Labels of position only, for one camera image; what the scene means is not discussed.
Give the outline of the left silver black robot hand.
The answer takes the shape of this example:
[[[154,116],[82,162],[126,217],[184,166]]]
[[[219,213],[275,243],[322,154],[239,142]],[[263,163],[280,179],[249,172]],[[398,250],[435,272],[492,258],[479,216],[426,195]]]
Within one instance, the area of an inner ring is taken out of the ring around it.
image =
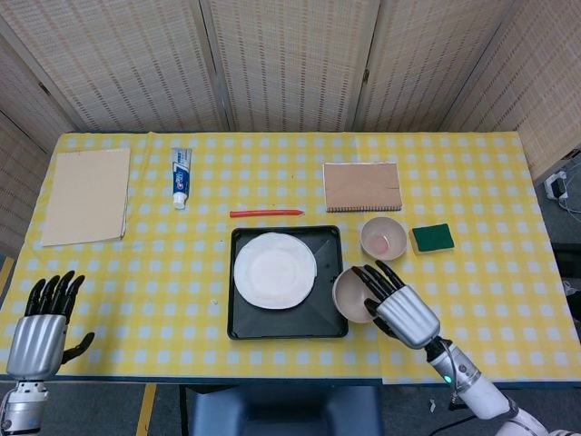
[[[88,332],[66,349],[65,340],[76,297],[85,277],[74,271],[39,280],[28,295],[8,355],[7,373],[20,382],[47,381],[60,367],[85,353],[94,341]]]

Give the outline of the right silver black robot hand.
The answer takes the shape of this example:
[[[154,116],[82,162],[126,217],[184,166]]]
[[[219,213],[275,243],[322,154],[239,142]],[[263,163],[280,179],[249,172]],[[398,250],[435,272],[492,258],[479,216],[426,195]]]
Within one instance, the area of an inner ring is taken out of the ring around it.
[[[365,264],[350,270],[372,295],[364,298],[363,307],[388,336],[412,350],[423,349],[438,338],[437,315],[386,263],[377,260],[375,266]]]

